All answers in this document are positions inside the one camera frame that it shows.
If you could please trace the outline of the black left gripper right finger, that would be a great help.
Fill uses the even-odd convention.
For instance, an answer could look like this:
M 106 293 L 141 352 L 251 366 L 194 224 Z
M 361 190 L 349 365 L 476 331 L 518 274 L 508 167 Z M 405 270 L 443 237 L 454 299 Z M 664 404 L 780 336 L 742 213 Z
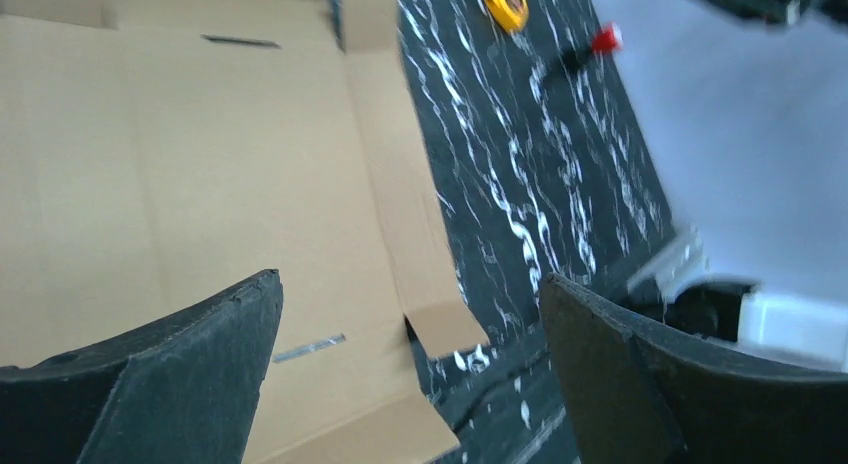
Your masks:
M 739 353 L 552 274 L 541 320 L 586 463 L 843 463 L 847 377 Z

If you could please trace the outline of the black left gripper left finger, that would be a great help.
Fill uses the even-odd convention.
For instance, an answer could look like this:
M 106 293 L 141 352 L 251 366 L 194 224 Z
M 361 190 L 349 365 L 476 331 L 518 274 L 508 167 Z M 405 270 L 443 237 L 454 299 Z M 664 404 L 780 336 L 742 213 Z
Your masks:
M 1 370 L 5 463 L 238 463 L 283 310 L 275 269 L 35 366 Z

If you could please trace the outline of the brown cardboard box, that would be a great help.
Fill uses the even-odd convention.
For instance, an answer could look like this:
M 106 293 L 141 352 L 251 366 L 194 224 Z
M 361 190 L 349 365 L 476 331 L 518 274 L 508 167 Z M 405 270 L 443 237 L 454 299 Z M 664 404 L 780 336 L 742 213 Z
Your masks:
M 1 370 L 266 269 L 283 310 L 238 463 L 428 463 L 413 350 L 461 296 L 397 0 L 1 0 Z

